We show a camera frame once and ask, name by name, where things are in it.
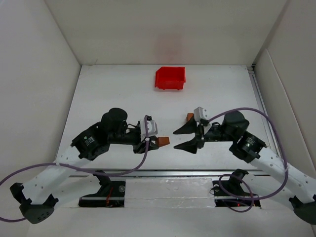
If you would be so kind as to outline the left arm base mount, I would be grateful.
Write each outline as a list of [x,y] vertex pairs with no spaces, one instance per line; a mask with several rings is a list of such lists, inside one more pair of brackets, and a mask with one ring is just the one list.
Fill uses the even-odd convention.
[[101,185],[94,193],[82,196],[78,205],[83,208],[120,208],[124,207],[126,182],[112,181],[107,176],[97,176]]

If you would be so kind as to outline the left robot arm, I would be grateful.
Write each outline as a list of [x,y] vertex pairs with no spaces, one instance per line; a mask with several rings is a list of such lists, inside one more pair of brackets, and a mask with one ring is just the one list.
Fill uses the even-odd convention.
[[102,170],[90,172],[90,176],[71,185],[63,182],[77,170],[106,153],[111,144],[129,145],[135,154],[147,155],[157,150],[154,143],[158,127],[151,116],[145,116],[136,125],[127,124],[127,112],[112,108],[95,123],[74,138],[66,151],[45,165],[45,169],[25,183],[10,187],[13,197],[20,203],[23,217],[31,224],[47,219],[54,210],[85,195],[105,195],[111,190],[111,177],[120,173],[106,174]]

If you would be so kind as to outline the orange arch wood block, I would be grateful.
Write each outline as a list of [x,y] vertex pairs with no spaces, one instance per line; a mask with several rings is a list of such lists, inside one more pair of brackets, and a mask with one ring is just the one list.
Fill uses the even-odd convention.
[[187,113],[187,115],[186,115],[186,122],[188,122],[193,117],[194,117],[194,113]]

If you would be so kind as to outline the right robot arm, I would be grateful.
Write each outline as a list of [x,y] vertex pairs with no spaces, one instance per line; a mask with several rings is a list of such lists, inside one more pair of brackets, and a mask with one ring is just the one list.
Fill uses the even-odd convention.
[[229,151],[238,159],[264,171],[277,182],[273,185],[261,182],[249,172],[236,169],[224,185],[218,181],[220,191],[233,197],[232,202],[247,206],[250,209],[256,201],[272,199],[283,204],[308,224],[316,223],[316,180],[293,167],[285,156],[278,156],[264,141],[247,131],[249,121],[242,111],[248,108],[237,108],[220,113],[223,122],[217,123],[218,116],[198,107],[194,115],[173,133],[191,134],[192,140],[174,146],[192,154],[203,148],[206,142],[231,142]]

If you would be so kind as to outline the reddish brown house block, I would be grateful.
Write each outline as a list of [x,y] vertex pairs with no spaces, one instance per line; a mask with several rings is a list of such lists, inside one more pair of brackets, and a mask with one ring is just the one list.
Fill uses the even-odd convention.
[[169,137],[158,137],[155,141],[155,144],[160,148],[170,144]]

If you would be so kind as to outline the red plastic bin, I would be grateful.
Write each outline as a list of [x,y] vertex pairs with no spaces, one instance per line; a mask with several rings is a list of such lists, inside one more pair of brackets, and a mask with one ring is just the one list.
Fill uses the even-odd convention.
[[160,67],[155,74],[155,87],[182,90],[186,82],[185,67]]

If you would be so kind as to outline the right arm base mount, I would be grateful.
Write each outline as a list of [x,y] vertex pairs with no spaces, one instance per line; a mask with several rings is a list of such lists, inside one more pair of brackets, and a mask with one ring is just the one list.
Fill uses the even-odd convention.
[[[244,189],[241,187],[241,181],[239,181],[235,177],[230,177],[228,180],[222,179],[221,182],[223,188],[230,193],[236,196],[242,196],[246,198],[250,197],[249,193],[245,192]],[[232,210],[237,211],[238,207],[242,207],[243,210],[246,210],[250,206],[261,206],[258,200],[254,201],[254,203],[251,204],[250,200],[241,200],[229,196],[219,186],[218,180],[213,181],[213,187],[210,189],[209,193],[215,197],[214,201],[216,207],[228,207]]]

